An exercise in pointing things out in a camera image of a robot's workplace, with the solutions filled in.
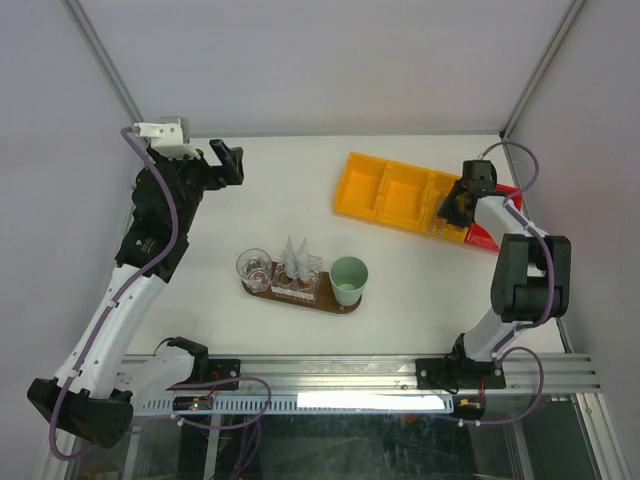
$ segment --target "yellow tray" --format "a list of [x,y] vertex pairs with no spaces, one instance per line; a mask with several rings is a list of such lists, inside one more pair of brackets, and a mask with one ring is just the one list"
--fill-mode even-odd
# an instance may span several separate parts
[[352,152],[342,172],[333,210],[462,243],[468,228],[448,225],[436,215],[458,178],[451,173]]

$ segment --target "wooden serving board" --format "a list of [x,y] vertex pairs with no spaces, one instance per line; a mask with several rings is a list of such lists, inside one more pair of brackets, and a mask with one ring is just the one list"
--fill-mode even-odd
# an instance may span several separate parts
[[[273,262],[273,271],[276,271],[276,262]],[[362,297],[355,305],[350,307],[343,307],[340,305],[333,295],[333,289],[331,288],[331,280],[329,279],[329,272],[322,272],[322,279],[320,280],[320,288],[318,289],[318,297],[316,303],[307,303],[291,297],[281,297],[271,291],[271,288],[264,292],[252,292],[247,285],[242,283],[245,291],[254,297],[264,298],[265,300],[274,300],[276,302],[288,303],[290,305],[298,305],[300,307],[310,308],[311,310],[318,310],[320,312],[336,313],[338,315],[344,315],[353,312],[360,306]]]

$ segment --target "white wall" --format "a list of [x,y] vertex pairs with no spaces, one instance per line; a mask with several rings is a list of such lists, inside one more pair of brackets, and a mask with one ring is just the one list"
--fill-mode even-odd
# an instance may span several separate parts
[[[640,2],[590,2],[512,138],[540,157],[533,215],[573,244],[571,338],[593,354],[640,478]],[[517,156],[523,178],[530,163]]]
[[569,0],[81,3],[146,119],[254,136],[494,134]]
[[102,296],[138,162],[61,2],[0,15],[0,471],[32,478],[47,422],[28,403]]

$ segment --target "clear glass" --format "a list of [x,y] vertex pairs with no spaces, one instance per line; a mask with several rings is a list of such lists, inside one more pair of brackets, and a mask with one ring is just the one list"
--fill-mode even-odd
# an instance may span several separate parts
[[238,257],[236,269],[252,292],[264,292],[271,286],[273,264],[264,250],[252,248]]
[[[500,418],[529,396],[490,399]],[[203,425],[231,425],[245,415],[191,415]],[[109,450],[92,449],[70,465],[67,480],[232,478],[242,430],[209,432],[170,418],[134,417],[134,433]],[[261,439],[245,479],[596,480],[589,440],[570,398],[544,396],[522,422],[464,426],[424,414],[283,414],[260,420]]]
[[273,276],[271,290],[278,296],[292,297],[305,303],[316,303],[318,290],[320,290],[320,280],[322,280],[322,258],[309,256],[310,275],[309,282],[304,284],[302,280],[287,277],[284,267],[284,254],[280,257],[280,262],[276,265],[276,273]]

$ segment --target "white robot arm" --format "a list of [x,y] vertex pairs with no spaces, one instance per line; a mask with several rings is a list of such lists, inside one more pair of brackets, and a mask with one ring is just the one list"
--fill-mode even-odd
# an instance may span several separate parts
[[438,210],[458,227],[480,225],[501,247],[491,309],[442,360],[419,360],[419,371],[427,372],[424,388],[455,390],[481,383],[504,388],[499,359],[506,347],[520,332],[563,315],[569,305],[571,243],[536,227],[496,185],[490,161],[465,161],[462,177]]
[[[131,133],[149,140],[146,153]],[[180,337],[137,369],[118,371],[140,322],[189,245],[187,234],[204,192],[244,180],[242,149],[210,141],[221,163],[210,166],[189,144],[182,118],[135,124],[122,135],[146,164],[132,195],[133,223],[82,338],[54,378],[34,380],[27,393],[50,422],[52,451],[62,460],[69,458],[55,446],[56,427],[109,448],[125,434],[136,409],[176,383],[205,379],[207,348]]]

